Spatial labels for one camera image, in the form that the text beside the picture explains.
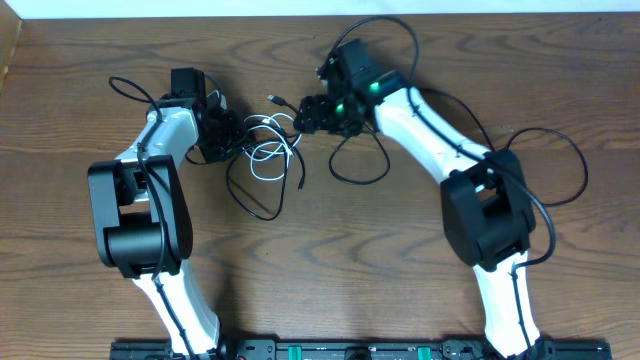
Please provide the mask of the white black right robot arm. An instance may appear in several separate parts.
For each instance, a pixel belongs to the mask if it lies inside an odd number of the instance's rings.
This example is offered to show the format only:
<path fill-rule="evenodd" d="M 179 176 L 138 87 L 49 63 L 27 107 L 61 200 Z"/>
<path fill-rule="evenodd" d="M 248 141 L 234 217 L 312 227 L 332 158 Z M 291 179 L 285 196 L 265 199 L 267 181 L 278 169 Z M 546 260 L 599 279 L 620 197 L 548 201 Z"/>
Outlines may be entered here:
<path fill-rule="evenodd" d="M 324 96 L 307 97 L 294 126 L 350 137 L 366 125 L 400 144 L 440 189 L 444 234 L 475 274 L 485 336 L 503 358 L 540 355 L 526 284 L 533 212 L 548 213 L 528 189 L 518 158 L 456 130 L 395 71 L 330 59 L 317 71 Z"/>

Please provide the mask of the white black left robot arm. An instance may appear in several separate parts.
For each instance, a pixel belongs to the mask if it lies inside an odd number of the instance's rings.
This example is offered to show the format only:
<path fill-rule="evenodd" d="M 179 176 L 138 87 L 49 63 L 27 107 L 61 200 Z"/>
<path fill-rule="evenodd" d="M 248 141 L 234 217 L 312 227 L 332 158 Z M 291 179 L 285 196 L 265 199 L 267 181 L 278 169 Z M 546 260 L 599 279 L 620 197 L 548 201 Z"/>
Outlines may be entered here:
<path fill-rule="evenodd" d="M 145 127 L 127 150 L 88 170 L 99 257 L 132 280 L 154 306 L 170 337 L 166 357 L 233 359 L 238 354 L 189 261 L 193 228 L 178 170 L 199 145 L 220 158 L 239 133 L 237 117 L 219 92 L 205 98 L 167 95 L 150 106 Z"/>

